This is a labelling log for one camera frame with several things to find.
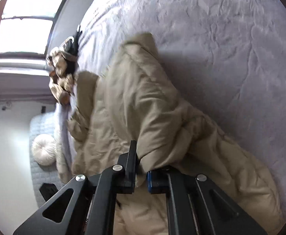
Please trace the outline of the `black garment on bed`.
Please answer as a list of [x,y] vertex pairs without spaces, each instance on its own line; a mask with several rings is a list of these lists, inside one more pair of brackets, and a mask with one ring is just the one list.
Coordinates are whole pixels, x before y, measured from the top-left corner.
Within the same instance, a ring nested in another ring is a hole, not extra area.
[[69,36],[66,38],[66,40],[63,42],[62,47],[65,52],[68,52],[69,54],[72,54],[73,56],[77,56],[78,54],[78,40],[81,36],[81,25],[77,26],[76,33],[73,36]]

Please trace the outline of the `grey quilted headboard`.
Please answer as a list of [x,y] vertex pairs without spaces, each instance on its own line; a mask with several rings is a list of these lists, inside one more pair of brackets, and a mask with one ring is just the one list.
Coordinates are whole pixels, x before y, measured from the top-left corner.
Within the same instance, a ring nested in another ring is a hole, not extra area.
[[42,184],[51,183],[57,189],[63,186],[56,167],[56,126],[57,118],[53,112],[37,115],[30,122],[30,171],[38,207],[45,203],[39,191]]

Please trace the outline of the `lavender bed quilt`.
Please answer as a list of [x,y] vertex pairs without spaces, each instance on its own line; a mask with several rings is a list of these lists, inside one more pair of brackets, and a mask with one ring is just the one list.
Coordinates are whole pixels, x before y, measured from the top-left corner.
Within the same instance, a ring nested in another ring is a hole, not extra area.
[[120,45],[150,33],[180,96],[268,168],[286,221],[286,8],[280,0],[94,0],[81,31],[78,72],[100,76]]

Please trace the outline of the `tan puffer jacket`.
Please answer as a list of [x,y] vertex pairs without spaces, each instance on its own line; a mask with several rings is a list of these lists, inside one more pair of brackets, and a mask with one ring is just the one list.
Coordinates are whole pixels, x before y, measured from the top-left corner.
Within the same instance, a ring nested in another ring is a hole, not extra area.
[[165,196],[150,194],[145,181],[147,172],[166,165],[208,176],[268,234],[284,224],[268,168],[180,96],[150,33],[120,45],[103,75],[77,73],[68,130],[77,153],[74,174],[101,173],[137,142],[140,173],[135,192],[117,197],[114,234],[168,233]]

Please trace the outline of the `round cream cushion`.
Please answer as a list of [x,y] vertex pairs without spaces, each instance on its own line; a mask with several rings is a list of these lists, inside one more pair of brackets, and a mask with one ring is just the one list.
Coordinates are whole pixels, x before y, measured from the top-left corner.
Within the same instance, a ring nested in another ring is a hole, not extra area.
[[32,143],[34,160],[42,166],[50,166],[56,161],[56,140],[48,134],[38,135]]

